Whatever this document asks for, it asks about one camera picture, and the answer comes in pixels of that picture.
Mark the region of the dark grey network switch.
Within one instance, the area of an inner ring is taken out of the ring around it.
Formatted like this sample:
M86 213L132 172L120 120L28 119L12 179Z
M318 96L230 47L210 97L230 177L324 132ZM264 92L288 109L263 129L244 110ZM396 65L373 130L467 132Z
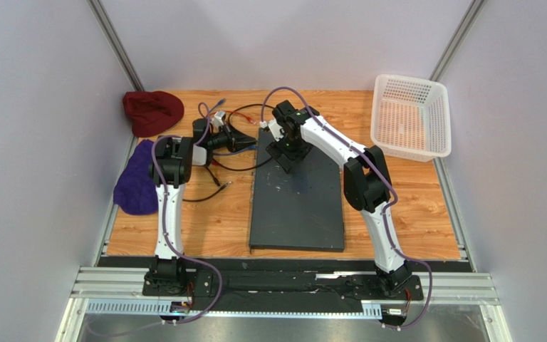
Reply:
M289 172L266 151L274 140L259 131L249 247L315 252L345 249L344 196L336 162L318 148Z

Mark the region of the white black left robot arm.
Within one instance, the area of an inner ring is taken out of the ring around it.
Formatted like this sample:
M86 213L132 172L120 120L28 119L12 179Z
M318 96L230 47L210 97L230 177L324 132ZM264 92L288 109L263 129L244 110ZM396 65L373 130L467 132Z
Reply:
M174 295L189 288L187 258L182 242L182 204L194 166L211 165L215 150L240 152L257 140L233 128L225 119L205 118L192 123L192 137L167 136L152 146L149 172L158 203L158 239L155 258L145 275L145 288Z

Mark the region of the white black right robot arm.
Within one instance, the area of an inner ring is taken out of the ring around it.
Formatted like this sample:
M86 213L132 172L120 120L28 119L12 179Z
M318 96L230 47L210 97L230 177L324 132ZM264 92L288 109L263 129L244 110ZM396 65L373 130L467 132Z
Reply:
M296 109L285 100L272 114L266 129L274 141L267 153L285 172L292 171L315 147L339 166L345 199L361 214L373 244L375 289L388 298L403 293L412 270L391 217L391 180L382 150L353 142L309 106Z

